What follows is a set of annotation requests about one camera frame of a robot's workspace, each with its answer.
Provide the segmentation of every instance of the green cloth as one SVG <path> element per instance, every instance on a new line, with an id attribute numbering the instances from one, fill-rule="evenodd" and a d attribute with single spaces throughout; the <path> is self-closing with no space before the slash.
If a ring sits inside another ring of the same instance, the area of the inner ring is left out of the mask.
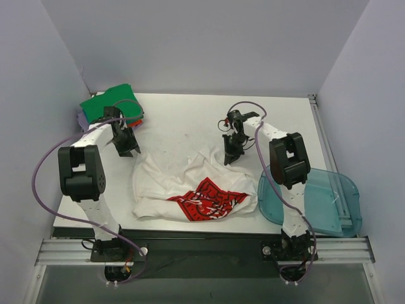
<path id="1" fill-rule="evenodd" d="M 87 121 L 91 124 L 92 121 L 104 115 L 105 106 L 113 106 L 117 101 L 123 99 L 137 101 L 129 84 L 120 84 L 116 87 L 110 87 L 104 94 L 96 95 L 81 103 L 80 106 L 83 109 Z M 122 111 L 125 117 L 142 115 L 139 119 L 143 118 L 142 108 L 139 104 L 128 101 L 126 103 L 120 103 L 117 108 Z M 127 120 L 127 124 L 136 122 L 137 120 Z"/>

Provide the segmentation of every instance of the white wall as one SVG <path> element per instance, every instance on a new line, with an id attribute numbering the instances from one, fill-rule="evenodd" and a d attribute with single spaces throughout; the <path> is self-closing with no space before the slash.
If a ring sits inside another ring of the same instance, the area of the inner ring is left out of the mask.
<path id="1" fill-rule="evenodd" d="M 358 185 L 387 303 L 405 299 L 405 2 L 371 0 L 318 95 L 339 171 Z"/>
<path id="2" fill-rule="evenodd" d="M 42 0 L 91 91 L 307 96 L 368 0 Z"/>
<path id="3" fill-rule="evenodd" d="M 73 59 L 39 0 L 0 5 L 0 303 L 21 303 L 51 217 L 34 200 L 35 164 L 72 134 L 75 105 L 87 97 Z M 57 207 L 56 157 L 39 177 Z"/>

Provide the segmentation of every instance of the white table surface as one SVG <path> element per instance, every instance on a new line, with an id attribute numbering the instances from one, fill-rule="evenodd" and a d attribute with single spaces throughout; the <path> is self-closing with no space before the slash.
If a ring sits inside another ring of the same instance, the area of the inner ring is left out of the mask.
<path id="1" fill-rule="evenodd" d="M 135 94 L 145 111 L 144 123 L 135 131 L 142 153 L 153 151 L 162 171 L 171 174 L 187 164 L 187 157 L 207 146 L 223 149 L 222 132 L 217 129 L 219 119 L 224 119 L 230 106 L 249 100 L 266 108 L 265 121 L 286 132 L 300 132 L 304 138 L 312 168 L 326 170 L 320 140 L 309 100 L 306 98 L 212 96 L 186 94 Z M 253 105 L 236 107 L 241 113 L 261 110 Z M 260 143 L 265 160 L 269 163 L 268 142 Z M 221 220 L 206 222 L 176 222 L 172 220 L 136 219 L 131 210 L 135 204 L 132 192 L 132 172 L 136 158 L 118 157 L 115 147 L 107 145 L 101 152 L 106 174 L 107 204 L 123 229 L 161 231 L 202 231 L 239 233 L 280 233 L 281 226 L 267 221 L 259 209 L 249 215 L 230 215 Z M 259 179 L 263 169 L 256 149 L 251 148 L 233 165 L 249 168 Z M 86 219 L 83 210 L 69 197 L 64 196 L 60 213 Z M 56 218 L 54 227 L 90 227 L 90 225 Z"/>

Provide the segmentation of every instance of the screw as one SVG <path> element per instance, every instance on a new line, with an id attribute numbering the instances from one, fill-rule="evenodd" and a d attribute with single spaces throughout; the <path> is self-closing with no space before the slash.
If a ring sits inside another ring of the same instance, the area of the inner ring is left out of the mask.
<path id="1" fill-rule="evenodd" d="M 141 247 L 140 250 L 141 250 L 141 252 L 143 252 L 144 255 L 147 255 L 147 248 L 146 247 Z"/>
<path id="2" fill-rule="evenodd" d="M 270 255 L 271 249 L 269 246 L 265 246 L 263 247 L 262 252 L 264 255 Z"/>

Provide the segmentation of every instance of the teal plastic tray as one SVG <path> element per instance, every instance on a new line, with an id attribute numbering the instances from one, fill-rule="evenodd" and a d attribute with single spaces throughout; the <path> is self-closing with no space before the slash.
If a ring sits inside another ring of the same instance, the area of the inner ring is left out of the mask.
<path id="1" fill-rule="evenodd" d="M 351 238 L 359 232 L 362 224 L 359 191 L 345 175 L 312 168 L 304 199 L 305 214 L 315 232 L 340 238 Z M 283 204 L 264 172 L 259 181 L 258 200 L 266 219 L 282 225 Z"/>

